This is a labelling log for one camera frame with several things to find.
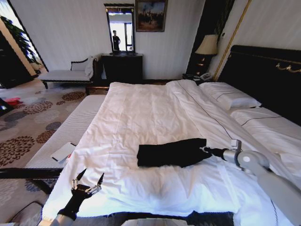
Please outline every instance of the white pillow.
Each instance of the white pillow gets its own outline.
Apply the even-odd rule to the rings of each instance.
[[[208,96],[215,99],[221,108],[227,111],[233,107],[249,108],[261,105],[253,97],[224,82],[205,82],[200,84],[200,88]]]
[[[93,60],[94,60],[94,57],[93,56],[90,56],[87,60],[87,65],[85,67],[85,75],[91,79],[92,76],[93,76]]]
[[[71,71],[84,71],[88,63],[88,58],[83,62],[71,62]]]
[[[266,109],[249,108],[231,114],[259,143],[279,154],[284,165],[301,177],[301,127]]]

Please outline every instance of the painting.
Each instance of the painting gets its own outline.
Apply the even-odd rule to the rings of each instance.
[[[136,0],[136,31],[163,32],[167,0]]]

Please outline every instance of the floral rug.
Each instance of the floral rug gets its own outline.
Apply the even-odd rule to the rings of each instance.
[[[24,167],[85,96],[84,85],[49,83],[49,89],[45,89],[38,79],[0,89],[3,100],[20,98],[14,110],[0,117],[0,167]],[[0,223],[8,222],[32,201],[44,204],[47,197],[24,179],[0,179]],[[14,221],[36,225],[40,209],[32,204]]]

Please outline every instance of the telephone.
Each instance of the telephone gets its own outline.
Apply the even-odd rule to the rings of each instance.
[[[199,78],[204,80],[204,81],[209,81],[212,79],[212,75],[210,73],[205,73],[205,74],[202,74]]]

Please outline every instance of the chaise lounge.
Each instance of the chaise lounge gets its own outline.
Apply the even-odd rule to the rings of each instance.
[[[88,57],[83,61],[71,61],[71,69],[55,70],[40,75],[38,78],[48,89],[47,82],[60,83],[94,83],[101,79],[103,64],[101,54]]]

